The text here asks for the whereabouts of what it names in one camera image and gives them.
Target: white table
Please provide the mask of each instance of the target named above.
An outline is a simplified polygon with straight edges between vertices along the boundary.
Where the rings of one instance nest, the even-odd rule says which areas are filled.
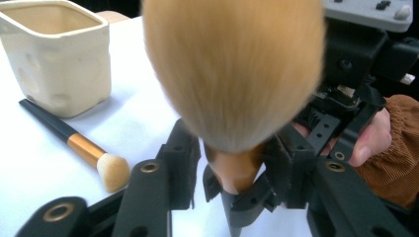
[[[153,159],[179,117],[170,107],[144,51],[142,21],[111,25],[111,98],[65,121],[132,167]],[[81,197],[88,205],[109,196],[97,171],[58,140],[18,102],[24,99],[0,46],[0,236],[14,236],[42,205]],[[206,203],[199,164],[195,209],[173,211],[174,237],[229,236],[220,196]],[[245,236],[311,236],[305,210],[264,211]]]

